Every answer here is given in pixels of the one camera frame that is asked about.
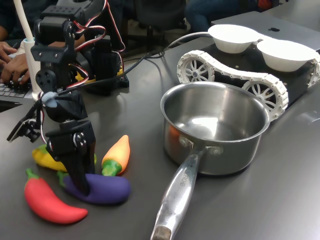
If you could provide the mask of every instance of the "red chili pepper toy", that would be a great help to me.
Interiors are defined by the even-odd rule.
[[[62,202],[43,178],[26,171],[28,181],[24,187],[24,197],[29,207],[41,218],[56,224],[72,224],[84,219],[88,210],[69,206]]]

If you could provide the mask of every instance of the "white bowl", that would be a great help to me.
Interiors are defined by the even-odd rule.
[[[228,54],[239,54],[251,43],[260,39],[260,34],[245,26],[218,24],[209,28],[216,47]]]
[[[262,52],[265,64],[280,72],[294,72],[316,57],[316,51],[286,40],[263,40],[256,47]]]

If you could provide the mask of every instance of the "white track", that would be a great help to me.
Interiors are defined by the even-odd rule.
[[[194,60],[202,63],[200,67],[196,68],[194,66],[196,65],[196,63],[193,63]],[[208,77],[201,77],[199,73],[206,73],[206,71],[208,71]],[[288,107],[289,99],[287,88],[279,78],[271,74],[233,69],[200,50],[193,50],[184,54],[177,65],[177,75],[180,83],[214,81],[215,71],[222,75],[229,76],[231,79],[242,80],[242,88],[246,91],[251,89],[261,102],[266,105],[272,121],[283,114]],[[275,98],[273,102],[270,101],[272,96]]]

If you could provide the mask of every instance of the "yellow pepper toy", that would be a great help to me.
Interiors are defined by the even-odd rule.
[[[55,161],[46,150],[46,145],[43,144],[32,151],[32,157],[36,164],[41,167],[67,172],[66,167],[60,161]],[[94,154],[94,164],[97,162],[97,156]]]

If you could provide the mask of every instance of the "orange pepper toy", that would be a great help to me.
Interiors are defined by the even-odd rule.
[[[122,173],[128,164],[130,156],[129,137],[122,136],[102,159],[102,175],[116,176]]]

